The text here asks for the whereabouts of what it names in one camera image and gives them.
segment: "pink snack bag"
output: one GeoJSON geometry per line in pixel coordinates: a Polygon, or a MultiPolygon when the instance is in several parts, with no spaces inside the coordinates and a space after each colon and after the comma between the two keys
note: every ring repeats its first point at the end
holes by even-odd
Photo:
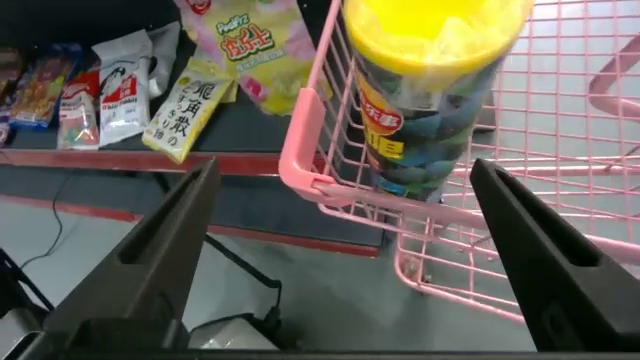
{"type": "Polygon", "coordinates": [[[295,0],[174,1],[189,36],[253,102],[269,114],[291,114],[315,57],[295,0]]]}

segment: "candy package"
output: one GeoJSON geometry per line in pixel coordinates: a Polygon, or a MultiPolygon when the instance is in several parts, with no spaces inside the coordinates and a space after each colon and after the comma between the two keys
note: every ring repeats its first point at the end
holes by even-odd
{"type": "Polygon", "coordinates": [[[217,65],[192,57],[142,142],[182,163],[232,82],[217,65]]]}
{"type": "Polygon", "coordinates": [[[16,49],[0,48],[0,101],[15,84],[22,71],[22,58],[16,49]]]}
{"type": "Polygon", "coordinates": [[[18,82],[10,123],[48,127],[57,113],[62,87],[82,59],[78,44],[52,44],[18,82]]]}
{"type": "Polygon", "coordinates": [[[292,112],[315,57],[296,0],[174,1],[192,40],[251,100],[266,113],[292,112]]]}
{"type": "Polygon", "coordinates": [[[62,90],[58,149],[97,150],[100,145],[96,103],[100,70],[76,76],[62,90]]]}
{"type": "Polygon", "coordinates": [[[92,47],[100,57],[100,147],[149,124],[151,40],[144,30],[92,47]]]}
{"type": "MultiPolygon", "coordinates": [[[[202,48],[202,46],[196,46],[196,51],[193,53],[193,57],[196,59],[205,60],[205,61],[209,61],[217,64],[217,62],[213,60],[211,55],[209,55],[209,53],[206,52],[202,48]]],[[[222,98],[222,100],[220,100],[220,103],[221,104],[234,103],[236,102],[237,97],[238,97],[238,83],[234,81],[233,84],[231,84],[231,86],[229,87],[229,90],[227,90],[226,94],[224,94],[224,97],[222,98]]]]}
{"type": "Polygon", "coordinates": [[[22,71],[22,58],[17,50],[0,48],[0,146],[9,137],[9,118],[16,96],[14,85],[22,71]]]}
{"type": "Polygon", "coordinates": [[[162,95],[169,85],[173,63],[176,61],[176,48],[180,36],[180,22],[174,21],[159,29],[149,31],[153,44],[155,66],[149,73],[149,96],[155,99],[162,95]]]}

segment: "black cable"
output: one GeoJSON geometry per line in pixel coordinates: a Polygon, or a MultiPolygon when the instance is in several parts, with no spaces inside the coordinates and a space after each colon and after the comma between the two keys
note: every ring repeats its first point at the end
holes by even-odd
{"type": "Polygon", "coordinates": [[[47,256],[50,256],[51,254],[54,253],[54,249],[56,248],[56,245],[58,245],[58,242],[60,241],[60,236],[62,235],[62,230],[64,228],[63,225],[62,225],[62,221],[60,221],[60,217],[58,216],[58,210],[56,209],[56,201],[58,201],[58,197],[60,196],[60,193],[62,192],[62,189],[64,189],[65,185],[67,185],[67,182],[71,178],[72,174],[73,173],[67,175],[67,177],[64,179],[64,181],[62,182],[62,184],[60,185],[60,187],[56,191],[56,194],[53,196],[53,202],[51,203],[51,208],[53,210],[53,216],[55,216],[56,221],[58,222],[58,235],[56,235],[56,238],[53,241],[53,244],[51,244],[49,249],[44,254],[40,254],[38,256],[34,256],[31,259],[28,259],[27,261],[23,262],[22,265],[20,265],[20,269],[21,270],[24,270],[24,268],[27,267],[27,265],[29,265],[30,263],[32,263],[32,262],[34,262],[36,260],[39,260],[39,259],[46,258],[47,256]]]}
{"type": "Polygon", "coordinates": [[[207,244],[213,246],[214,249],[218,250],[222,255],[224,255],[227,259],[231,260],[233,263],[238,265],[244,271],[246,271],[249,275],[253,276],[256,280],[262,283],[262,285],[268,287],[269,289],[275,289],[278,291],[278,297],[276,299],[276,303],[273,306],[274,308],[280,308],[280,299],[282,298],[282,282],[280,280],[274,280],[263,274],[260,270],[256,269],[253,265],[249,264],[246,260],[235,254],[233,251],[227,249],[226,246],[222,245],[218,240],[216,240],[213,236],[206,234],[206,238],[204,240],[207,244]]]}

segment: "yellow snack bag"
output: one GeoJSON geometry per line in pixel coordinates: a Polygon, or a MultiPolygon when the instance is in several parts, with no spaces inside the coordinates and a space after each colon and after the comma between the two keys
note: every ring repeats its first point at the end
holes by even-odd
{"type": "Polygon", "coordinates": [[[291,114],[315,57],[296,0],[174,1],[190,37],[251,100],[266,113],[291,114]]]}
{"type": "Polygon", "coordinates": [[[142,135],[142,142],[180,164],[187,157],[233,80],[211,62],[191,58],[167,100],[142,135]]]}

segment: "red label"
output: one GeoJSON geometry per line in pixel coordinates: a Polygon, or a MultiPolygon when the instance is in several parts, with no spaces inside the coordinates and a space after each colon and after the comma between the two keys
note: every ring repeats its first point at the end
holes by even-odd
{"type": "Polygon", "coordinates": [[[362,112],[371,120],[371,130],[379,135],[391,135],[402,127],[402,117],[394,112],[381,109],[367,98],[367,95],[360,91],[360,102],[362,112]]]}
{"type": "Polygon", "coordinates": [[[220,47],[227,53],[227,57],[231,61],[244,59],[274,46],[275,42],[271,38],[271,31],[260,29],[256,24],[249,24],[241,28],[238,36],[225,35],[220,43],[220,47]]]}
{"type": "Polygon", "coordinates": [[[191,7],[191,10],[198,14],[204,15],[211,7],[211,0],[185,0],[191,7]]]}
{"type": "Polygon", "coordinates": [[[97,71],[92,71],[79,76],[76,76],[62,90],[63,99],[71,99],[78,93],[84,91],[91,97],[96,98],[100,91],[100,74],[97,71]]]}
{"type": "Polygon", "coordinates": [[[122,80],[122,83],[120,84],[120,87],[118,87],[118,90],[114,91],[104,98],[104,102],[118,102],[121,99],[133,96],[135,94],[137,94],[136,77],[134,75],[130,75],[129,77],[126,77],[124,80],[122,80]]]}

